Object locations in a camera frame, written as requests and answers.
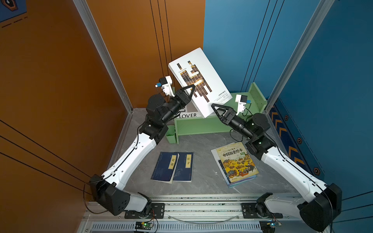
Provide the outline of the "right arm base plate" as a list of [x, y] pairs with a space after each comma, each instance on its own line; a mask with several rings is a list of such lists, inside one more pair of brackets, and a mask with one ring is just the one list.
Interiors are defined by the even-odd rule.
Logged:
[[283, 218], [281, 213], [271, 213], [263, 203], [242, 203], [241, 210], [244, 218]]

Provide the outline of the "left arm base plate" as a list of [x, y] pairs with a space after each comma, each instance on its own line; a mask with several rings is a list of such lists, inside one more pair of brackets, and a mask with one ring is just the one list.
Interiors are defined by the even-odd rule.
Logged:
[[126, 211], [124, 218], [125, 219], [163, 219], [165, 213], [165, 204], [164, 203], [151, 203], [150, 206], [146, 207], [143, 211]]

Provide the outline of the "white book brown bars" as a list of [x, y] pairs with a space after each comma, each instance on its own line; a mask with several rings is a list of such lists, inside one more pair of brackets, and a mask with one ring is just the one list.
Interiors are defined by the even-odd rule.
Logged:
[[232, 95], [201, 48], [168, 64], [181, 87], [195, 85], [191, 102], [202, 117], [214, 113], [211, 105], [224, 105]]

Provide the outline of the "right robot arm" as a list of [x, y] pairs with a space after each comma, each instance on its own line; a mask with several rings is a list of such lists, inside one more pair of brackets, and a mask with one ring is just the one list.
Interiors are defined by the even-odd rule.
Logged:
[[266, 132], [270, 128], [267, 117], [256, 113], [244, 120], [229, 106], [212, 104], [219, 120], [247, 139], [249, 154], [273, 168], [302, 196], [300, 199], [265, 193], [256, 201], [262, 217], [283, 214], [300, 218], [317, 232], [332, 230], [333, 221], [342, 210], [342, 190], [334, 183], [326, 184], [314, 177], [286, 156]]

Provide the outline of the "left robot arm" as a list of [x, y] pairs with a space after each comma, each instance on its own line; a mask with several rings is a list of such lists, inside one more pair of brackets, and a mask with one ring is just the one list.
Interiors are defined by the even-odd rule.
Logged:
[[189, 85], [170, 95], [167, 102], [161, 94], [148, 100], [147, 115], [137, 129], [137, 136], [123, 155], [102, 175], [93, 175], [88, 185], [94, 201], [107, 212], [117, 216], [124, 211], [148, 215], [152, 200], [141, 193], [124, 190], [137, 166], [162, 140], [168, 131], [168, 122], [175, 119], [180, 110], [190, 103], [195, 85]]

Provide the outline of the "white LOVER book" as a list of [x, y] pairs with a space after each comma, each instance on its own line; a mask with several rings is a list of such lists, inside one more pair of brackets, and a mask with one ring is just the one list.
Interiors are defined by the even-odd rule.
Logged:
[[203, 117], [203, 115], [199, 112], [199, 110], [194, 106], [193, 103], [189, 103], [184, 108], [180, 110], [180, 115], [178, 118], [195, 118], [195, 117]]

